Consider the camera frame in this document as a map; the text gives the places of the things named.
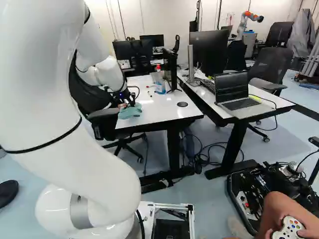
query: white game controller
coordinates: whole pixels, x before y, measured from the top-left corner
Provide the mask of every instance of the white game controller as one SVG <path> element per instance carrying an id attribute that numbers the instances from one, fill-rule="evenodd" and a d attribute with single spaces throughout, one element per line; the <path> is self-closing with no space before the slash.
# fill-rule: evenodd
<path id="1" fill-rule="evenodd" d="M 297 231 L 306 229 L 298 220 L 293 217 L 286 216 L 283 219 L 283 228 L 279 232 L 274 232 L 272 239 L 300 239 Z"/>

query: water bottle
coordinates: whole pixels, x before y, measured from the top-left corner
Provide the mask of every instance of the water bottle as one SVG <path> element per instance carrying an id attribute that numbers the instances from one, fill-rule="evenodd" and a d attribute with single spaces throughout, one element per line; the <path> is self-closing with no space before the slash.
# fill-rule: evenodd
<path id="1" fill-rule="evenodd" d="M 165 94 L 166 93 L 165 81 L 161 76 L 159 64 L 157 64 L 156 66 L 156 71 L 157 71 L 157 76 L 156 76 L 156 82 L 155 82 L 155 92 L 158 94 Z"/>

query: teal towel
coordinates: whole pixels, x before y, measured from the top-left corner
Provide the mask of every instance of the teal towel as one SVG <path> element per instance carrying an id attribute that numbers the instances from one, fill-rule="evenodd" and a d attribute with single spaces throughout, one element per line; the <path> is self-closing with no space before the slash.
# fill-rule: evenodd
<path id="1" fill-rule="evenodd" d="M 120 109 L 119 119 L 126 120 L 132 117 L 139 117 L 142 113 L 142 105 L 135 103 L 134 107 L 127 107 Z"/>

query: laptop screen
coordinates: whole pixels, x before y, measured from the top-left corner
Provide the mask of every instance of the laptop screen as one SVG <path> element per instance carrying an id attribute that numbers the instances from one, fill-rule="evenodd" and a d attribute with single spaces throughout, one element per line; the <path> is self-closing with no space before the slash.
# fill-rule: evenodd
<path id="1" fill-rule="evenodd" d="M 216 103 L 248 97 L 247 71 L 215 76 Z"/>

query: laptop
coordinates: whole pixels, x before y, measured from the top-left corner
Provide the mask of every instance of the laptop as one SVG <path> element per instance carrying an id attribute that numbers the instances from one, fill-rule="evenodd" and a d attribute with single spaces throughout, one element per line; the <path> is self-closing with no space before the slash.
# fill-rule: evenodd
<path id="1" fill-rule="evenodd" d="M 249 97 L 247 71 L 215 76 L 215 95 L 216 104 L 239 119 L 275 110 Z"/>

